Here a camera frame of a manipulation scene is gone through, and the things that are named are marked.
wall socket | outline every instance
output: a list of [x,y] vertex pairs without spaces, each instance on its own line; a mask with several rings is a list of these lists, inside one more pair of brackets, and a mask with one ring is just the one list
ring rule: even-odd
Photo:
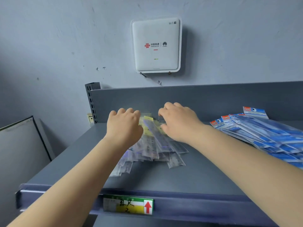
[[89,119],[89,123],[94,123],[94,118],[93,118],[92,113],[88,113],[87,118]]

price tag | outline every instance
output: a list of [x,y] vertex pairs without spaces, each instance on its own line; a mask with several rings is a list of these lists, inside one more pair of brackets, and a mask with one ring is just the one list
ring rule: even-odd
[[118,195],[103,195],[103,210],[120,213],[152,215],[154,200]]

whiteboard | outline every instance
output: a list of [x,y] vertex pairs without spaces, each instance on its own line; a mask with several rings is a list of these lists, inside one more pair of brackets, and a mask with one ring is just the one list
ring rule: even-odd
[[19,214],[15,193],[47,164],[50,157],[33,117],[0,129],[0,227]]

person's right hand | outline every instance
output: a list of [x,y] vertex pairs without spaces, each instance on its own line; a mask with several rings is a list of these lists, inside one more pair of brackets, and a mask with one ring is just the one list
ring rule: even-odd
[[172,139],[187,143],[195,132],[204,124],[198,119],[196,113],[189,107],[180,103],[169,103],[160,108],[158,114],[163,116],[166,124],[162,124],[163,131]]

wall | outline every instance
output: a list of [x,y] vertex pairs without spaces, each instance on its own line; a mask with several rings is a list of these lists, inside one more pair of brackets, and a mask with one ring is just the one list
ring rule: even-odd
[[0,0],[0,122],[33,114],[59,154],[89,128],[84,84],[156,86],[134,72],[130,22],[169,15],[182,68],[164,86],[303,80],[303,0]]

